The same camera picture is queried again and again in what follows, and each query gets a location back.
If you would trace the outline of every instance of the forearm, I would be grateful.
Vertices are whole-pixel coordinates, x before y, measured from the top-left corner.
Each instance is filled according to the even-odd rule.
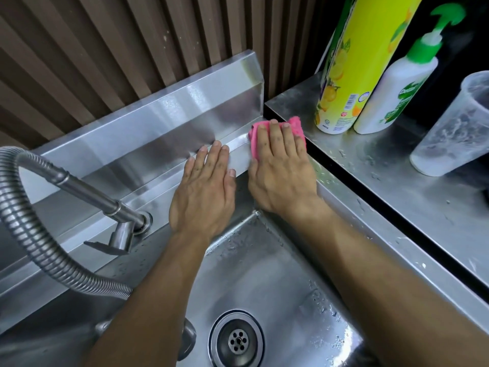
[[[209,240],[173,235],[164,253],[93,347],[87,366],[174,366],[192,284]]]
[[[309,241],[386,365],[489,365],[483,332],[325,203],[312,206],[313,214],[291,223]]]

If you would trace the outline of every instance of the brown wall panel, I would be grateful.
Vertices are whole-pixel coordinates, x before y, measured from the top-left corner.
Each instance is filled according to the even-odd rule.
[[[314,72],[343,0],[2,0],[0,145],[28,149],[253,49],[266,99]]]

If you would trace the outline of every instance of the sink drain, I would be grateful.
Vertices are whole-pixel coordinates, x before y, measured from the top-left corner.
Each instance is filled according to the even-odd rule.
[[[243,311],[221,316],[209,336],[209,354],[216,367],[257,367],[263,351],[262,331]]]

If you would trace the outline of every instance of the clear plastic cup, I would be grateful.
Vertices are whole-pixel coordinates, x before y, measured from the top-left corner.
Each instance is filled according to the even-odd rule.
[[[468,75],[461,91],[413,150],[411,164],[441,176],[489,152],[489,71]]]

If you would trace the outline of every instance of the cleaning rag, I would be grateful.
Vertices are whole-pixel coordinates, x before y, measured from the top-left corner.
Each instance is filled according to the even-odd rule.
[[[279,126],[282,128],[285,122],[280,122]],[[306,138],[304,137],[304,131],[302,131],[301,119],[298,116],[292,117],[287,123],[290,124],[290,128],[292,129],[292,134],[299,136],[304,142],[304,146],[306,146]],[[270,121],[260,121],[253,126],[251,126],[251,130],[248,133],[249,140],[251,142],[251,155],[254,159],[258,160],[258,126],[261,124],[265,125],[266,130],[270,134]]]

